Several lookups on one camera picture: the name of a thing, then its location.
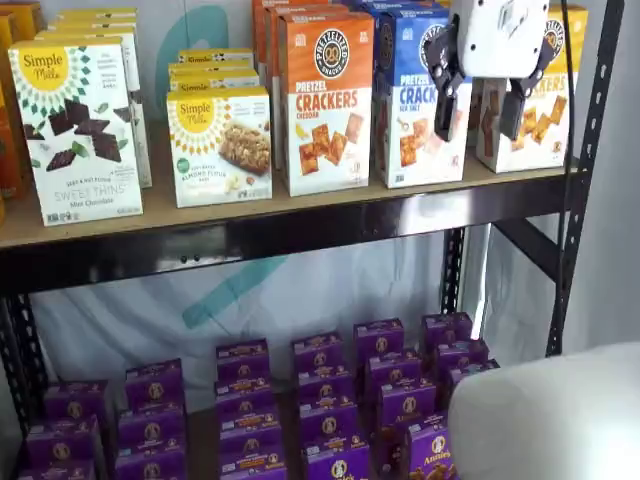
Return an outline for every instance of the orange cracker box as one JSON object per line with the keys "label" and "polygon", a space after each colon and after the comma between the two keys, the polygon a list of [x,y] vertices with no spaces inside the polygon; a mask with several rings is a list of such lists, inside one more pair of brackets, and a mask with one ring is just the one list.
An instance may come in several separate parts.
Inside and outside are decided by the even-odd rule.
{"label": "orange cracker box", "polygon": [[373,18],[288,14],[278,37],[290,195],[368,185]]}
{"label": "orange cracker box", "polygon": [[[587,18],[587,10],[569,7],[576,81]],[[564,165],[569,135],[569,77],[560,6],[550,7],[545,36],[553,47],[554,59],[525,103],[522,126],[515,142],[500,134],[500,116],[507,82],[494,79],[484,81],[476,153],[483,163],[497,173]]]}
{"label": "orange cracker box", "polygon": [[286,14],[305,14],[313,12],[341,14],[349,11],[346,5],[330,3],[327,5],[287,5],[280,7],[267,7],[265,14],[265,34],[267,45],[267,79],[266,87],[271,95],[271,145],[273,147],[273,160],[276,169],[280,170],[284,157],[284,129],[280,109],[274,106],[280,105],[280,66],[278,62],[278,16]]}
{"label": "orange cracker box", "polygon": [[21,37],[18,40],[33,40],[40,30],[47,28],[40,2],[0,2],[0,11],[15,14]]}

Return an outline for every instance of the cable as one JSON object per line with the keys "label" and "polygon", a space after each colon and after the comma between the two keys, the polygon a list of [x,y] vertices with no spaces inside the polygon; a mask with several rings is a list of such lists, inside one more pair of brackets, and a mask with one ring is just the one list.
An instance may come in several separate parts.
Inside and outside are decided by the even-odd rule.
{"label": "cable", "polygon": [[557,333],[558,338],[556,343],[559,347],[559,352],[562,353],[562,337],[564,333],[564,318],[567,305],[564,305],[562,301],[562,284],[564,276],[564,230],[567,216],[567,209],[569,208],[569,201],[571,198],[571,160],[573,159],[573,137],[575,133],[575,85],[573,77],[573,53],[571,51],[571,29],[569,28],[569,8],[567,6],[567,0],[561,0],[562,4],[562,23],[564,24],[565,32],[565,53],[567,57],[567,73],[569,75],[569,138],[567,139],[567,152],[564,159],[564,198],[562,201],[562,211],[558,218],[558,275],[556,277],[556,299],[555,299],[555,314],[558,321]]}

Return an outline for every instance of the almond flour bar box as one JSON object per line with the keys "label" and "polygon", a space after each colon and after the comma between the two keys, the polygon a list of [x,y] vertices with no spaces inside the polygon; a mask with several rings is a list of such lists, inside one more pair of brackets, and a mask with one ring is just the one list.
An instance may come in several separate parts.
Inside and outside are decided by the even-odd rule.
{"label": "almond flour bar box", "polygon": [[121,43],[9,49],[22,121],[38,133],[27,144],[45,226],[142,213]]}
{"label": "almond flour bar box", "polygon": [[167,110],[178,208],[271,198],[264,87],[171,92]]}

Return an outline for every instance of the granola bar image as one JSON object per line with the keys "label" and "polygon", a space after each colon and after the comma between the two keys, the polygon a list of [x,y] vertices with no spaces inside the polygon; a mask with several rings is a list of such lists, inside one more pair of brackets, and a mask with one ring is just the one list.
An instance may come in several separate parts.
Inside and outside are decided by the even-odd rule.
{"label": "granola bar image", "polygon": [[218,153],[230,164],[254,175],[262,176],[271,169],[269,137],[239,123],[231,123],[222,132]]}

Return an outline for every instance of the metal shelving unit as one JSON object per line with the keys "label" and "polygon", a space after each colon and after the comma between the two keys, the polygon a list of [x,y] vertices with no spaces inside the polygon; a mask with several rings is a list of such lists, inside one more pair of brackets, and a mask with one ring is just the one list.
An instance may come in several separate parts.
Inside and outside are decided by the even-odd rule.
{"label": "metal shelving unit", "polygon": [[[558,245],[526,218],[562,211],[563,170],[496,175],[472,156],[457,183],[387,190],[372,175],[367,188],[289,198],[276,179],[270,201],[178,210],[171,172],[163,168],[170,164],[168,148],[160,145],[143,216],[47,229],[35,193],[10,202],[0,228],[0,356],[23,434],[43,413],[48,382],[31,292],[446,231],[441,308],[449,312],[457,307],[465,227],[491,223],[552,281],[561,282],[566,306],[624,3],[607,1],[584,143],[568,182],[561,279]],[[561,353],[563,329],[564,314],[554,313],[547,355]]]}

